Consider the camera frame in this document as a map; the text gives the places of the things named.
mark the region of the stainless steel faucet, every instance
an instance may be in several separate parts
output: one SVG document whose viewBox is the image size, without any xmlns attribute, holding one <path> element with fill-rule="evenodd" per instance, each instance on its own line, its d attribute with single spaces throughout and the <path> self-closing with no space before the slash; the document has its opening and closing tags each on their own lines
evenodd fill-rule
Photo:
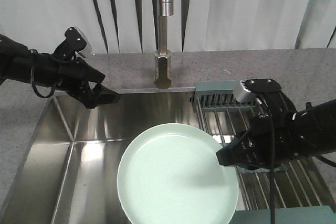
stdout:
<svg viewBox="0 0 336 224">
<path fill-rule="evenodd" d="M 173 0 L 159 0 L 158 12 L 158 50 L 155 52 L 155 80 L 159 89 L 167 89 L 172 84 L 170 75 L 171 52 L 167 49 L 167 18 L 174 14 Z"/>
</svg>

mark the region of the light green plate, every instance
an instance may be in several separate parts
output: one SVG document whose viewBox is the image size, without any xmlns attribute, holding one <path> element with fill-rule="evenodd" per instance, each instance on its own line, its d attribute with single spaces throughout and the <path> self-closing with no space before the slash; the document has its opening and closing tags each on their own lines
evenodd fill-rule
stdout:
<svg viewBox="0 0 336 224">
<path fill-rule="evenodd" d="M 118 170 L 121 206 L 133 224 L 227 224 L 238 200 L 233 167 L 218 164 L 221 148 L 185 124 L 162 124 L 137 136 Z"/>
</svg>

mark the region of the granite countertop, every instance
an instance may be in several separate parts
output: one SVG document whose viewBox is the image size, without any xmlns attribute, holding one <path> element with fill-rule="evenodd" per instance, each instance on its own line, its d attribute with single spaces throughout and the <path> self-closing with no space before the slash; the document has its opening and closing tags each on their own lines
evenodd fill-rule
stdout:
<svg viewBox="0 0 336 224">
<path fill-rule="evenodd" d="M 106 78 L 110 89 L 155 88 L 153 54 L 96 55 L 86 60 Z M 185 52 L 172 54 L 172 87 L 200 81 L 273 78 L 298 110 L 336 98 L 336 49 Z M 0 86 L 0 209 L 46 103 L 30 85 L 11 80 Z M 336 154 L 327 157 L 336 161 Z M 336 170 L 319 161 L 336 199 Z"/>
</svg>

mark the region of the stainless steel sink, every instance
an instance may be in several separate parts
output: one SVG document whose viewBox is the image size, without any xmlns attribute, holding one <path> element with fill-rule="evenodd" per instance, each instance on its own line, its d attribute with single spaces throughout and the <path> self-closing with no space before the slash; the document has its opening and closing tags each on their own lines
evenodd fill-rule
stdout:
<svg viewBox="0 0 336 224">
<path fill-rule="evenodd" d="M 117 170 L 123 152 L 138 134 L 176 122 L 206 129 L 219 141 L 230 140 L 258 113 L 257 109 L 195 113 L 192 96 L 193 92 L 124 94 L 118 104 L 94 110 L 69 96 L 51 99 L 1 224 L 129 223 L 118 200 Z M 309 160 L 286 166 L 289 168 L 278 172 L 276 178 L 277 207 L 320 204 L 335 209 Z M 268 208 L 266 173 L 239 172 L 239 178 L 246 209 Z"/>
</svg>

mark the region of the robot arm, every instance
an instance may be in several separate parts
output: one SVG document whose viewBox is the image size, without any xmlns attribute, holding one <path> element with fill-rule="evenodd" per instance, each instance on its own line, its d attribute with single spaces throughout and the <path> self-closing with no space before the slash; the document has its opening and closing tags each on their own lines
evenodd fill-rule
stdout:
<svg viewBox="0 0 336 224">
<path fill-rule="evenodd" d="M 217 152 L 219 164 L 270 169 L 272 128 L 275 166 L 336 151 L 336 100 L 317 106 L 307 103 L 306 109 L 298 112 L 272 79 L 241 81 L 234 96 L 239 102 L 257 99 L 266 113 L 250 119 L 250 129 L 238 133 Z"/>
<path fill-rule="evenodd" d="M 91 52 L 85 36 L 78 28 L 70 27 L 65 37 L 53 54 L 40 54 L 0 35 L 0 85 L 6 79 L 30 83 L 42 98 L 52 96 L 56 89 L 62 90 L 88 109 L 117 103 L 120 95 L 101 84 L 105 75 L 76 56 L 78 53 L 85 57 Z M 93 89 L 90 82 L 96 84 Z M 43 96 L 36 86 L 51 87 L 51 92 Z"/>
</svg>

